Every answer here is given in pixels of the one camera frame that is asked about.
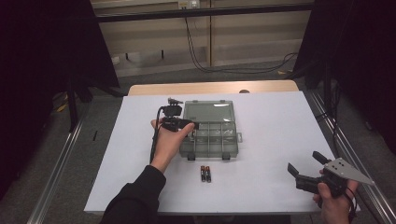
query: black tool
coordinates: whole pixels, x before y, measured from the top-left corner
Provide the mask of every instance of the black tool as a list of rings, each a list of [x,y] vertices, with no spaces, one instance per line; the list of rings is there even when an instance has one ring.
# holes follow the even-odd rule
[[[181,115],[182,108],[179,104],[183,104],[183,102],[172,98],[168,98],[168,104],[169,105],[161,106],[158,109],[157,119],[154,127],[154,136],[152,137],[152,146],[149,156],[149,162],[152,162],[152,160],[154,159],[155,147],[157,146],[158,133],[160,132],[159,122],[160,122],[161,111],[163,111],[163,113],[165,114],[161,127],[164,127],[165,129],[171,132],[177,132],[179,129],[183,129],[187,124],[192,123],[192,120],[189,119],[176,118],[176,116]],[[194,122],[194,129],[197,130],[198,128],[199,128],[199,123]]]
[[[324,165],[323,175],[320,177],[300,175],[296,168],[294,168],[294,166],[289,163],[288,171],[296,179],[296,188],[319,194],[318,183],[327,184],[334,198],[344,195],[351,203],[352,209],[349,213],[349,221],[351,221],[352,218],[355,216],[356,204],[355,206],[353,205],[352,199],[346,193],[348,179],[352,179],[368,185],[373,185],[374,181],[362,174],[360,171],[344,161],[342,158],[338,158],[334,161],[328,160],[317,151],[314,151],[312,156],[322,165]],[[322,206],[322,203],[323,201],[320,199],[318,202],[318,206],[320,208]]]

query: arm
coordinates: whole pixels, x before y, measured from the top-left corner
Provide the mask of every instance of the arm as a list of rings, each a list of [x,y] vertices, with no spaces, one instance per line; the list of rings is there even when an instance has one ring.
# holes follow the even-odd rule
[[[159,206],[158,197],[166,182],[163,173],[177,154],[181,141],[193,127],[193,124],[189,124],[177,133],[160,129],[152,163],[146,166],[133,184],[126,184],[110,202],[102,224],[155,222]]]
[[[358,182],[348,180],[347,186],[353,192],[358,187]],[[318,184],[319,194],[314,195],[314,201],[317,203],[320,197],[323,200],[321,217],[326,224],[349,224],[349,208],[351,204],[349,200],[344,196],[333,198],[329,187],[324,183]],[[347,190],[346,194],[353,200],[353,194]]]

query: clear plastic organizer box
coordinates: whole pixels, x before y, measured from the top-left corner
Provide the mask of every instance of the clear plastic organizer box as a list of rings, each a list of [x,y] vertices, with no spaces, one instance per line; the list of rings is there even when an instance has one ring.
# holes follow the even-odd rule
[[[195,158],[229,160],[237,156],[238,134],[232,101],[187,101],[183,116],[199,122],[200,126],[182,142],[182,157],[195,161]]]

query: electrical outlet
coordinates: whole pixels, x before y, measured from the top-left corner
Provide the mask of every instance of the electrical outlet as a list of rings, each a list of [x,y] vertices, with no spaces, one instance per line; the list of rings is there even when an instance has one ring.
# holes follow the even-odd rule
[[[178,1],[178,9],[187,9],[190,6],[190,1]]]
[[[113,62],[113,64],[119,64],[120,57],[119,56],[111,57],[111,62]]]
[[[200,8],[199,0],[190,0],[190,9]]]
[[[199,0],[178,1],[178,9],[196,9],[200,7]]]

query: gray floor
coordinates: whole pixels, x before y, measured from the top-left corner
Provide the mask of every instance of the gray floor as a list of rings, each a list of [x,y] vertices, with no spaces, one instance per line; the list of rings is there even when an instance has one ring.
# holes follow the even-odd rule
[[[230,67],[268,67],[279,64],[250,63],[230,65]],[[288,63],[282,70],[292,68]],[[281,79],[275,70],[268,74],[223,74],[214,72],[202,73],[197,69],[155,73],[143,76],[121,77],[121,91],[127,92],[134,84],[146,83],[173,83],[173,82],[200,82],[200,81],[232,81],[232,80],[259,80]],[[304,81],[297,80],[299,88],[304,90]],[[49,206],[44,223],[98,223],[100,217],[83,212],[85,202],[88,200],[92,184],[99,169],[101,160],[106,151],[106,145],[114,127],[115,119],[120,110],[121,99],[113,98],[99,90],[92,90],[94,99],[89,105],[79,103],[79,107],[88,106],[89,113],[83,122],[78,140],[72,154],[64,168],[64,173],[58,188]],[[313,108],[313,113],[318,111],[312,101],[307,101]],[[359,110],[342,95],[339,109],[339,126],[345,132],[351,145],[357,151],[375,182],[383,190],[393,207],[396,205],[396,157],[386,147],[381,136],[375,131],[366,129],[365,119]],[[30,161],[21,178],[15,181],[5,198],[0,202],[0,223],[26,223],[31,215],[35,203],[40,196],[50,176],[51,170],[58,159],[68,135],[69,118],[67,109],[63,112],[53,112],[48,120],[46,132],[41,140],[35,156]],[[325,137],[332,147],[332,135],[323,121],[319,122]],[[373,205],[366,198],[369,206]],[[358,213],[355,223],[375,223],[363,203],[360,203],[361,212]],[[322,223],[318,214],[291,216],[291,223]],[[206,223],[219,223],[219,219],[211,217]],[[262,219],[243,219],[238,217],[234,223],[264,223]]]

